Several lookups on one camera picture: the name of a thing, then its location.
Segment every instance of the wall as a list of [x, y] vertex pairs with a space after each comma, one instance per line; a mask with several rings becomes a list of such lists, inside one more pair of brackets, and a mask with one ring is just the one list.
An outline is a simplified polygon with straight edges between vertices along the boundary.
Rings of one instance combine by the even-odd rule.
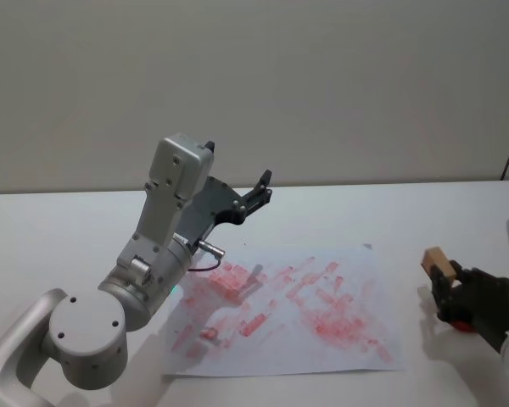
[[0, 192], [477, 180], [509, 154], [509, 0], [0, 0]]

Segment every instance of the red paint stroke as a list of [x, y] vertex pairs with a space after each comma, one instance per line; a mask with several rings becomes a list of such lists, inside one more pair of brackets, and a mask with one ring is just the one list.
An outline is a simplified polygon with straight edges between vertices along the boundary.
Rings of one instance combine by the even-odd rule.
[[302, 321], [322, 341], [341, 349], [360, 347], [361, 352], [374, 349], [382, 361], [392, 361], [389, 351], [369, 334], [373, 319], [351, 309], [354, 298], [350, 294], [334, 297], [317, 288], [316, 296], [324, 302], [320, 309], [307, 309], [299, 304]]
[[339, 288], [341, 287], [341, 284], [343, 284], [343, 277], [342, 276], [336, 276], [336, 281], [333, 284], [333, 292], [338, 293]]
[[188, 351], [185, 353], [185, 356], [187, 356], [188, 358], [195, 359], [202, 354], [203, 350], [204, 348], [202, 348], [202, 345], [200, 345], [199, 343], [193, 343], [193, 346], [191, 346], [188, 349]]
[[328, 294], [326, 291], [320, 289], [320, 288], [317, 288], [317, 290], [315, 291], [315, 295], [320, 298], [322, 301], [324, 301], [325, 303], [328, 303], [330, 305], [333, 305], [333, 303], [335, 302], [335, 300], [333, 299], [333, 297]]
[[183, 303], [183, 305], [185, 305], [186, 307], [192, 307], [194, 306], [195, 302], [196, 302], [196, 299], [194, 298], [183, 298], [181, 300], [181, 302]]
[[193, 333], [193, 326], [187, 325], [185, 326], [181, 332], [179, 333], [179, 336], [177, 337], [176, 341], [174, 342], [173, 346], [171, 347], [171, 351], [175, 352], [178, 350], [183, 343], [187, 340], [187, 338], [190, 336], [190, 334]]
[[298, 296], [295, 296], [294, 298], [290, 299], [293, 303], [301, 307], [305, 303], [305, 298], [300, 298]]
[[230, 321], [229, 324], [229, 326], [233, 327], [232, 335], [230, 335], [230, 337], [224, 338], [219, 348], [228, 349], [234, 344], [239, 330], [241, 330], [246, 325], [245, 319], [249, 316], [250, 310], [251, 306], [248, 303], [243, 303], [241, 305], [239, 313], [232, 319], [232, 321]]
[[258, 342], [258, 345], [256, 345], [257, 347], [259, 347], [260, 345], [262, 345], [263, 343], [265, 343], [268, 339], [270, 339], [270, 337], [273, 337], [275, 336], [276, 333], [282, 331], [284, 328], [285, 328], [285, 324], [281, 324], [280, 326], [278, 326], [277, 328], [274, 328], [272, 330], [270, 330], [261, 340], [260, 342]]
[[361, 296], [363, 298], [365, 297], [369, 297], [370, 295], [372, 295], [373, 293], [373, 288], [375, 288], [375, 281], [374, 280], [370, 280], [368, 282], [366, 282], [363, 286], [362, 286], [362, 289], [361, 289]]
[[385, 363], [390, 363], [392, 361], [392, 356], [390, 356], [389, 351], [383, 345], [377, 347], [377, 354]]
[[288, 284], [290, 284], [291, 282], [293, 282], [294, 279], [291, 277], [291, 276], [284, 276], [281, 280], [279, 280], [278, 282], [275, 283], [274, 285], [274, 289], [276, 291], [281, 291], [283, 290]]
[[256, 280], [258, 280], [258, 282], [261, 282], [262, 284], [266, 284], [269, 281], [269, 278], [268, 278], [267, 274], [260, 273], [256, 277]]
[[209, 329], [204, 329], [200, 333], [200, 337], [203, 339], [207, 339], [208, 341], [215, 341], [217, 338], [217, 335], [219, 335], [219, 332], [213, 327], [211, 327]]
[[302, 277], [301, 282], [296, 284], [294, 287], [292, 287], [288, 293], [286, 294], [286, 297], [288, 299], [294, 298], [294, 296], [301, 290], [303, 287], [307, 285], [313, 285], [315, 284], [319, 278], [326, 274], [334, 273], [339, 267], [339, 264], [336, 262], [332, 262], [328, 264], [324, 271], [321, 271], [320, 273], [307, 273], [305, 276]]
[[273, 280], [277, 280], [281, 277], [290, 276], [294, 272], [294, 267], [291, 265], [288, 265], [284, 269], [278, 271], [276, 275], [273, 277]]
[[289, 265], [289, 266], [285, 267], [284, 269], [278, 271], [277, 274], [275, 275], [275, 277], [273, 277], [272, 280], [273, 281], [278, 281], [278, 280], [281, 280], [285, 276], [290, 276], [293, 273], [297, 273], [299, 271], [302, 271], [305, 267], [307, 267], [308, 265], [310, 265], [314, 261], [315, 261], [315, 257], [311, 256], [311, 257], [308, 257], [307, 259], [305, 259], [304, 261], [302, 261], [299, 264], [298, 267], [293, 267], [293, 266]]
[[241, 329], [239, 330], [239, 333], [243, 335], [244, 337], [249, 337], [253, 334], [254, 331], [256, 331], [258, 328], [262, 326], [264, 322], [268, 319], [268, 315], [264, 314], [258, 314], [251, 322], [248, 324], [243, 325]]
[[213, 324], [213, 326], [211, 328], [217, 332], [220, 332], [227, 327], [227, 320], [228, 320], [228, 315], [225, 315], [222, 318], [220, 318], [219, 320], [217, 320], [217, 322], [215, 324]]
[[243, 292], [257, 283], [260, 284], [256, 278], [251, 278], [251, 273], [247, 269], [229, 263], [213, 271], [209, 281], [214, 292], [236, 305], [241, 304], [240, 297]]

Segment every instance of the white table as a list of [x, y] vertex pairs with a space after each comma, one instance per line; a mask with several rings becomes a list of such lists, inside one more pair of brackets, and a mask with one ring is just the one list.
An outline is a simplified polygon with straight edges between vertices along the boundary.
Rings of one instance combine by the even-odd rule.
[[[49, 288], [96, 287], [134, 230], [143, 200], [142, 192], [0, 196], [0, 330]], [[165, 305], [129, 334], [130, 364], [111, 387], [83, 392], [50, 361], [34, 388], [59, 407], [509, 405], [499, 356], [479, 336], [431, 325], [417, 293], [428, 283], [422, 253], [433, 245], [465, 266], [509, 276], [508, 218], [509, 181], [282, 187], [245, 225], [211, 235], [228, 251], [371, 243], [401, 331], [405, 371], [167, 382], [159, 340]]]

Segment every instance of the white paper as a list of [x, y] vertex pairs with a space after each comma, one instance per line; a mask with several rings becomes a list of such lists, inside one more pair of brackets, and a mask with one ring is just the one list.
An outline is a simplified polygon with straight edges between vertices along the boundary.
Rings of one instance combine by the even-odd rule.
[[[165, 374], [269, 376], [401, 368], [373, 251], [233, 250], [171, 295]], [[205, 255], [197, 264], [215, 263]]]

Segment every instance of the small wooden block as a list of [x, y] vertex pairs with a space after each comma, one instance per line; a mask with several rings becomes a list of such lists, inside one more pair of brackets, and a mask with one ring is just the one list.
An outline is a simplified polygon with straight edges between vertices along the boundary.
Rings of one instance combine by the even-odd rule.
[[422, 257], [421, 263], [426, 274], [430, 276], [430, 271], [434, 265], [437, 265], [438, 268], [443, 272], [443, 275], [449, 279], [450, 282], [453, 282], [456, 278], [455, 269], [450, 265], [450, 261], [447, 259], [447, 256], [443, 253], [441, 248], [427, 248], [424, 252], [424, 257]]

